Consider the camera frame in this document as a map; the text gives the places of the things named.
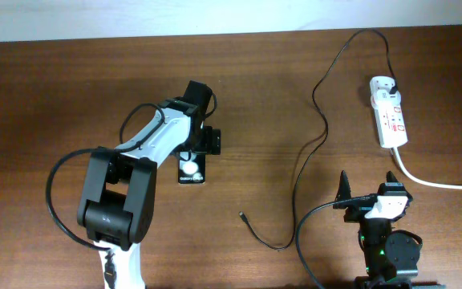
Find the black Galaxy smartphone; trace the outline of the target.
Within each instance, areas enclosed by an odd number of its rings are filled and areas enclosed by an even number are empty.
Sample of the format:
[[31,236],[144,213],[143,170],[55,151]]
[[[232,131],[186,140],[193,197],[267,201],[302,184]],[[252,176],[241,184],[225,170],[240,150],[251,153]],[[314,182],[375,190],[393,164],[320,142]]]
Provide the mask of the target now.
[[202,185],[205,183],[205,155],[180,152],[177,180],[181,185]]

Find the white USB charger adapter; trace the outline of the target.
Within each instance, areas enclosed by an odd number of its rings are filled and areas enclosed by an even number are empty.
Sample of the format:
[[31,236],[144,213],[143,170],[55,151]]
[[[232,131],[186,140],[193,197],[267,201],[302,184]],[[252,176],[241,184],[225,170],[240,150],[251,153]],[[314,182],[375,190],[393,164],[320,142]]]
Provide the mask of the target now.
[[371,98],[375,103],[400,104],[401,95],[395,80],[388,76],[375,76],[370,81]]

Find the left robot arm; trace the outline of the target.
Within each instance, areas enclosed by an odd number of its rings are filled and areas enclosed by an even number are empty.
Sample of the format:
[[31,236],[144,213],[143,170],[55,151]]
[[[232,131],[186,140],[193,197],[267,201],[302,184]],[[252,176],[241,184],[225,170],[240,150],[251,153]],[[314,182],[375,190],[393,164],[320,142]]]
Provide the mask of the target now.
[[133,138],[89,159],[77,222],[99,257],[106,288],[144,288],[140,244],[152,223],[157,170],[177,159],[181,185],[205,182],[208,155],[221,152],[221,132],[206,126],[217,101],[210,87],[190,81],[182,96],[155,106],[154,118]]

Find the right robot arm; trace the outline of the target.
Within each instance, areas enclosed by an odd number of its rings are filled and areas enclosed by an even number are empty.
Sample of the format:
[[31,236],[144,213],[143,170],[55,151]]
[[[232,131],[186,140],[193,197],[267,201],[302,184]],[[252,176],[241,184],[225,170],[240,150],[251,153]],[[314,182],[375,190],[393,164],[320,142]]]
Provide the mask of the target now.
[[355,278],[354,288],[445,288],[438,282],[415,283],[423,239],[393,224],[406,214],[413,196],[389,171],[376,193],[351,195],[347,174],[342,171],[333,205],[344,210],[344,222],[359,224],[358,242],[365,258],[365,276]]

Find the white power strip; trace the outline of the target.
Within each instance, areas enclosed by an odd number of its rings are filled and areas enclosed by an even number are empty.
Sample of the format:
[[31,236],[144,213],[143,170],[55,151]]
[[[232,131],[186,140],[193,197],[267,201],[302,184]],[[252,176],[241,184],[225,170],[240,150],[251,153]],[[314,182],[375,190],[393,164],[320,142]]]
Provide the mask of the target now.
[[371,98],[371,106],[374,109],[375,122],[382,148],[398,148],[407,143],[407,130],[403,119],[400,104],[375,103]]

